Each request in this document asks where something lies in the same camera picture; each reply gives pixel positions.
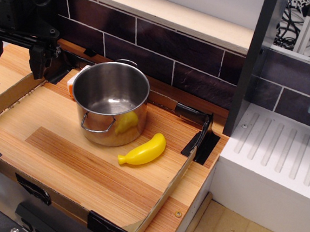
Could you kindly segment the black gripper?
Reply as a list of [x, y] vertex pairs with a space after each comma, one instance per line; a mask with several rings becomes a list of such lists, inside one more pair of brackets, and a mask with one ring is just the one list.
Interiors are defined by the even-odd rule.
[[[60, 32], [52, 25], [51, 0], [0, 0], [0, 39], [29, 50], [34, 79], [42, 79], [50, 68]], [[3, 53], [0, 40], [0, 57]]]

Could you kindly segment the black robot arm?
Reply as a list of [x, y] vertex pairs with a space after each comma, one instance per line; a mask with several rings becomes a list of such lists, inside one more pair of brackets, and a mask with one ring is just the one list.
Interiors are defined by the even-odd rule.
[[60, 53], [59, 31], [52, 24], [51, 0], [0, 0], [0, 57], [3, 44], [29, 51], [34, 79], [51, 80]]

